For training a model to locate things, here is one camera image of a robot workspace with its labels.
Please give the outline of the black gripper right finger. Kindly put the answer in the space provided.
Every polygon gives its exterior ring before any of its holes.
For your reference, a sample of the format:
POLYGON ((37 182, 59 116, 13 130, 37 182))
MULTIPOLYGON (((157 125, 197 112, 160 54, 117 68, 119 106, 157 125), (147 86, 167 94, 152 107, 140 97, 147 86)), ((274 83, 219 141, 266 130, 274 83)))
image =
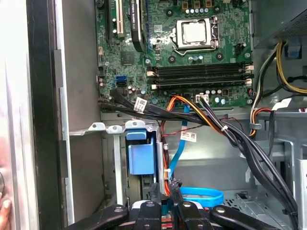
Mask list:
POLYGON ((184 201, 182 182, 170 181, 170 199, 174 203, 173 229, 175 230, 276 230, 277 228, 244 214, 232 207, 217 205, 208 210, 197 202, 184 201))

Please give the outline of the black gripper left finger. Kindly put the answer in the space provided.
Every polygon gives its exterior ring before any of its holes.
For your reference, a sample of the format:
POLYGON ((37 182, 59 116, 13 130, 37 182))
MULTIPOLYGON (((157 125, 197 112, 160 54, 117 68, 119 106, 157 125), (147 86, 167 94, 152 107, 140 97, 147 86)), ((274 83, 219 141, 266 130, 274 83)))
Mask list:
POLYGON ((150 200, 135 202, 131 208, 111 205, 67 226, 66 230, 160 230, 160 185, 150 187, 150 200))

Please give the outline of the person's hand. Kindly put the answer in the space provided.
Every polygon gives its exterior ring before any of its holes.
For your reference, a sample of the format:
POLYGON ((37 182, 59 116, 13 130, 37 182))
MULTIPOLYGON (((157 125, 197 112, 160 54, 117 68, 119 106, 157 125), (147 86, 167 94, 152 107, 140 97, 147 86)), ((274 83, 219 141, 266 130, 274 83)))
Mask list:
POLYGON ((10 199, 4 199, 0 194, 0 230, 10 230, 10 213, 12 202, 10 199))

